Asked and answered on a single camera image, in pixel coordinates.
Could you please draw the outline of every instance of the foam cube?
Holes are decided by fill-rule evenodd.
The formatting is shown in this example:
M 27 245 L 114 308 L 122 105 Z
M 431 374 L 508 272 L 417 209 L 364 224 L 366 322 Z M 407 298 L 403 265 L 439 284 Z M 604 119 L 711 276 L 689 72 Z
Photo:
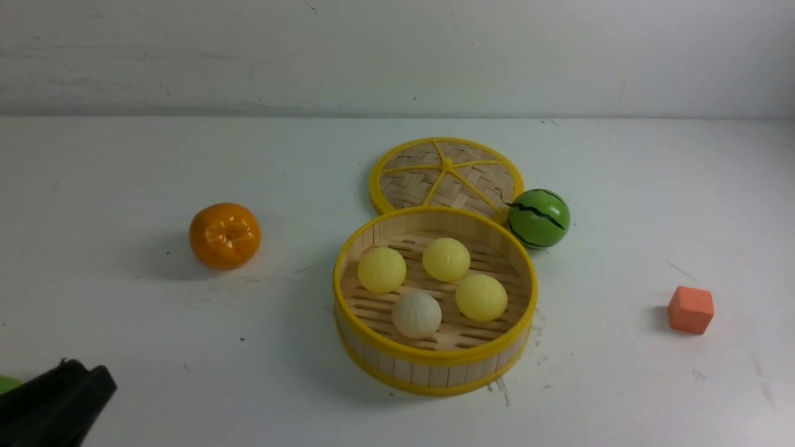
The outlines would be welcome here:
M 679 286 L 668 304 L 671 329 L 701 335 L 707 330 L 715 308 L 709 290 Z

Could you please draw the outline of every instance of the woven bamboo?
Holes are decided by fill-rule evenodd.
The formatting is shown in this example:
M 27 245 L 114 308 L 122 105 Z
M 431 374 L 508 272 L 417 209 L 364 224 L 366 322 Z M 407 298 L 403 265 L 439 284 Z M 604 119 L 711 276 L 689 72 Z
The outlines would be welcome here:
M 478 322 L 458 310 L 458 282 L 438 282 L 422 267 L 422 252 L 438 237 L 453 237 L 470 251 L 468 274 L 496 278 L 508 294 L 506 311 Z M 392 293 L 371 293 L 356 276 L 361 257 L 391 247 L 406 261 L 406 279 Z M 423 395 L 456 395 L 483 387 L 510 369 L 525 347 L 536 305 L 535 273 L 521 244 L 485 217 L 453 208 L 407 208 L 378 217 L 345 244 L 334 269 L 335 318 L 351 358 L 376 379 Z M 440 304 L 442 324 L 412 340 L 392 325 L 403 294 L 422 290 Z
M 379 212 L 445 206 L 504 223 L 507 206 L 522 193 L 522 176 L 497 151 L 458 138 L 424 138 L 387 153 L 370 175 Z

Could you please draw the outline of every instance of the toy orange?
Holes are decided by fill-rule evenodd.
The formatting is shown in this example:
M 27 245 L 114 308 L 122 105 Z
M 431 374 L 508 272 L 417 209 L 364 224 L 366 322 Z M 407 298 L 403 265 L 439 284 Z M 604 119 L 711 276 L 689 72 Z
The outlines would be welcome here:
M 199 211 L 189 232 L 193 254 L 204 265 L 230 270 L 245 264 L 259 248 L 257 218 L 238 204 L 214 204 Z

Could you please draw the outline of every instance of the watermelon stripe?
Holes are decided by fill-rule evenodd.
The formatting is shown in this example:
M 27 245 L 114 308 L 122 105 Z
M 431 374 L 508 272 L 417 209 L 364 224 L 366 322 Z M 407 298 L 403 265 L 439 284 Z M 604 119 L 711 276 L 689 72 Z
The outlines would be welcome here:
M 554 192 L 552 192 L 552 191 L 549 191 L 548 189 L 530 189 L 530 191 L 536 191 L 536 192 L 546 192 L 546 193 L 547 193 L 547 194 L 549 194 L 550 196 L 552 196 L 552 197 L 555 197 L 556 199 L 560 200 L 560 202 L 561 202 L 562 204 L 565 204 L 565 203 L 566 203 L 566 202 L 564 202 L 564 201 L 563 201 L 563 199 L 561 199 L 561 198 L 560 198 L 560 196 L 558 196 L 556 193 L 554 193 Z
M 561 230 L 563 230 L 563 231 L 566 231 L 566 229 L 565 229 L 565 228 L 563 228 L 563 225 L 560 225 L 560 223 L 558 223 L 558 221 L 557 221 L 557 220 L 555 220 L 555 218 L 554 218 L 554 217 L 552 217 L 552 216 L 550 216 L 550 215 L 548 215 L 548 214 L 544 214 L 544 213 L 543 213 L 543 212 L 541 212 L 541 210 L 540 210 L 540 209 L 538 209 L 538 208 L 535 208 L 535 207 L 529 207 L 529 206 L 527 206 L 527 205 L 523 205 L 523 204 L 510 204 L 510 206 L 511 206 L 512 208 L 519 208 L 519 211 L 529 211 L 529 212 L 532 212 L 534 215 L 536 215 L 536 216 L 538 216 L 538 217 L 541 217 L 542 219 L 547 219 L 547 220 L 548 220 L 548 221 L 549 221 L 549 222 L 550 222 L 552 225 L 554 225 L 554 226 L 556 226 L 556 227 L 560 228 L 560 229 L 561 229 Z
M 519 233 L 516 232 L 516 230 L 514 230 L 514 226 L 510 224 L 510 220 L 508 221 L 508 229 L 510 230 L 510 232 L 514 236 L 516 236 L 516 239 L 521 240 L 522 243 L 527 245 L 527 246 L 530 246 L 532 248 L 549 248 L 549 247 L 551 247 L 551 245 L 539 245 L 537 243 L 532 243 L 529 240 L 523 238 L 522 235 L 520 235 Z

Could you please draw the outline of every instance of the toy watermelon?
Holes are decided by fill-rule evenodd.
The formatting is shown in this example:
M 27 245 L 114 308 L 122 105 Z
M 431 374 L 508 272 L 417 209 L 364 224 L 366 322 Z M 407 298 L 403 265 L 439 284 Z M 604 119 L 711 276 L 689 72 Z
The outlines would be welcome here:
M 20 385 L 22 385 L 21 380 L 17 380 L 13 377 L 8 377 L 5 375 L 0 375 L 0 395 L 7 391 L 11 391 L 16 387 L 19 387 Z
M 530 189 L 507 204 L 508 228 L 528 248 L 546 248 L 559 243 L 568 231 L 568 206 L 548 189 Z

